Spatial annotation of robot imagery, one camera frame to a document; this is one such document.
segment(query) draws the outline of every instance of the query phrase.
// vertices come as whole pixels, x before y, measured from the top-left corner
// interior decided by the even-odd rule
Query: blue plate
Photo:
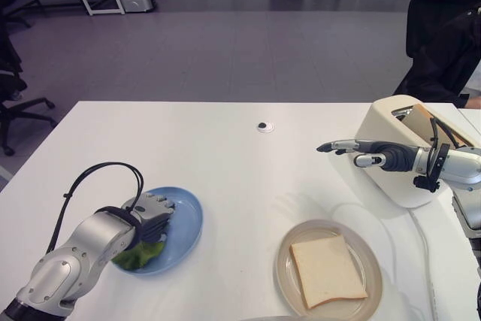
[[[193,250],[201,237],[202,207],[198,199],[189,191],[177,187],[161,187],[147,191],[154,195],[164,195],[175,203],[167,233],[165,247],[159,257],[151,259],[143,268],[135,271],[122,271],[131,274],[153,274],[174,267]]]

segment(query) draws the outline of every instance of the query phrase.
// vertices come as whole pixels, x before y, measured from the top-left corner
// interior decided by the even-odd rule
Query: chair wheel
[[[12,156],[15,154],[15,151],[12,150],[10,147],[5,146],[3,147],[3,153],[5,153],[6,156]]]

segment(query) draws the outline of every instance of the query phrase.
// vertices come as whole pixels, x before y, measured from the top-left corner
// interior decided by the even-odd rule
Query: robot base
[[[156,0],[120,0],[126,13],[146,13],[156,7]]]

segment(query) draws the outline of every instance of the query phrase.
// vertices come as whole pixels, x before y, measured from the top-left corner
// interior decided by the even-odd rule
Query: white bread
[[[326,302],[366,298],[342,235],[291,245],[308,309]]]

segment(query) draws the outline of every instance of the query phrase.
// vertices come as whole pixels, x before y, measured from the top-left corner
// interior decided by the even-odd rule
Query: small round object
[[[12,156],[15,154],[15,151],[12,150],[9,146],[3,147],[3,153],[5,153],[6,156]]]
[[[55,104],[52,101],[45,101],[45,104],[47,105],[48,108],[54,109]]]
[[[257,125],[257,130],[261,133],[269,133],[274,130],[274,124],[269,122],[260,122]]]

